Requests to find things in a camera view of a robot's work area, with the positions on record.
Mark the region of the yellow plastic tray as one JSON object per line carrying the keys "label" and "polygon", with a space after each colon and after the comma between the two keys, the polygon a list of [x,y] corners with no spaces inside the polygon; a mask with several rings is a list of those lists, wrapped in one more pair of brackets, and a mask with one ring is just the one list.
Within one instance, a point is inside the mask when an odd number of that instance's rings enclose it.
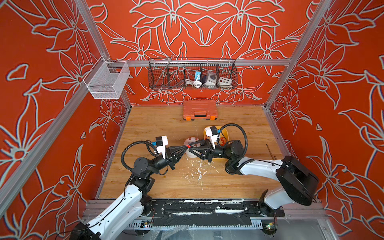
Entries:
{"label": "yellow plastic tray", "polygon": [[[211,127],[214,127],[217,129],[217,131],[218,131],[217,135],[213,135],[213,133],[209,130]],[[215,137],[218,137],[219,145],[221,147],[224,147],[224,145],[230,141],[228,131],[226,129],[221,131],[220,128],[221,128],[221,126],[207,126],[203,130],[204,140],[206,140],[211,146],[213,144],[215,144],[215,150],[216,151],[219,150],[219,147],[217,146],[217,142],[216,142]]]}

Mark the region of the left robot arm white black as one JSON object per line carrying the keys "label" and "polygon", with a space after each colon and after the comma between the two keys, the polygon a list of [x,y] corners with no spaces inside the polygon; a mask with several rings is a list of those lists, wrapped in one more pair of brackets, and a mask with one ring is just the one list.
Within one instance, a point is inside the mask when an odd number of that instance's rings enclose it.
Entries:
{"label": "left robot arm white black", "polygon": [[191,147],[165,147],[164,154],[158,154],[152,160],[140,157],[133,167],[128,167],[131,176],[126,182],[122,194],[103,212],[88,223],[77,224],[70,233],[71,240],[115,240],[125,228],[143,213],[152,211],[152,198],[148,196],[155,179],[166,168],[175,165]]}

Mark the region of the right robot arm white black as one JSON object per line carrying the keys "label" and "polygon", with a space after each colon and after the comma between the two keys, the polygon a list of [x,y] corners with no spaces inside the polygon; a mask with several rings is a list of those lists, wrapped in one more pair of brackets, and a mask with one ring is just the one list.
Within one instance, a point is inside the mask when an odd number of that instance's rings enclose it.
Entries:
{"label": "right robot arm white black", "polygon": [[265,190],[258,200],[257,211],[271,217],[276,210],[287,204],[310,206],[314,200],[318,177],[292,156],[282,160],[260,160],[245,156],[246,147],[239,140],[225,145],[201,140],[187,144],[189,152],[201,160],[226,159],[225,170],[230,175],[259,176],[279,182],[279,187]]}

